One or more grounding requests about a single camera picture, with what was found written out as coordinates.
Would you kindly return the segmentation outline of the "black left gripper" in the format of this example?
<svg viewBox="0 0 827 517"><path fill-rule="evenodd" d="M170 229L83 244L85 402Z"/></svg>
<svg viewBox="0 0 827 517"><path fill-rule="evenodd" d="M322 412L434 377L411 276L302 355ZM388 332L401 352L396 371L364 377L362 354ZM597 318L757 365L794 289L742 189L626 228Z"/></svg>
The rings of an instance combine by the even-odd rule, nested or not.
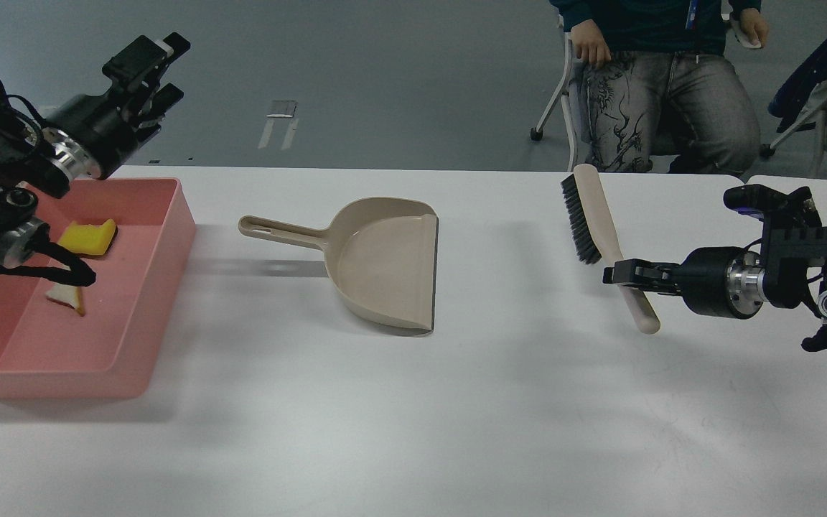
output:
<svg viewBox="0 0 827 517"><path fill-rule="evenodd" d="M159 83L190 48L177 32L164 39L141 35L111 57L102 74L112 89L71 98L46 118L50 166L67 180L107 180L158 134L167 111L184 98L176 85Z"/></svg>

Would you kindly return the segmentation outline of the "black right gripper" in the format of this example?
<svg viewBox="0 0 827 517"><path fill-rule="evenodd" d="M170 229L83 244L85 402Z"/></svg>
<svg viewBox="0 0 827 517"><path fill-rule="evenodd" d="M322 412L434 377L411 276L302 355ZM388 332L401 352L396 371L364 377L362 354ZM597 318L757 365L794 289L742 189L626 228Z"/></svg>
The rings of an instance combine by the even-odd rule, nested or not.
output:
<svg viewBox="0 0 827 517"><path fill-rule="evenodd" d="M745 248L698 248L680 265L616 261L604 268L604 284L667 297L682 297L698 315L748 320L765 303L760 255ZM676 272L676 283L673 275Z"/></svg>

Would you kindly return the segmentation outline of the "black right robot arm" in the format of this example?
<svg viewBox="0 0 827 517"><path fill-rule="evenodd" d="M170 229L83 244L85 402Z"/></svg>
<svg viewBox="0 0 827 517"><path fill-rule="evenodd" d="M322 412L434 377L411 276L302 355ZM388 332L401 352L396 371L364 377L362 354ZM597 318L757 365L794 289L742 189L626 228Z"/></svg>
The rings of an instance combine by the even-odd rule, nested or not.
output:
<svg viewBox="0 0 827 517"><path fill-rule="evenodd" d="M680 263L624 259L604 270L604 283L680 297L693 313L732 320L748 320L765 304L804 305L821 326L802 348L827 350L827 226L811 190L745 185L726 190L723 202L761 222L758 251L698 248Z"/></svg>

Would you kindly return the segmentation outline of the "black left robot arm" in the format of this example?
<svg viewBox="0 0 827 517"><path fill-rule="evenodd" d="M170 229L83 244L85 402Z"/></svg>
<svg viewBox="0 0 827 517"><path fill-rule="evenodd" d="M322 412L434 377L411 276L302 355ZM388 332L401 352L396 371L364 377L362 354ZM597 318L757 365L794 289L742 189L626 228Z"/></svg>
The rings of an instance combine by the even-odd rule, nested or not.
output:
<svg viewBox="0 0 827 517"><path fill-rule="evenodd" d="M60 199L79 177L107 180L151 141L184 97L163 76L190 47L176 32L138 36L103 65L111 80L104 93L75 96L48 116L26 98L14 107L0 80L0 275L94 284L89 265L37 218L39 194Z"/></svg>

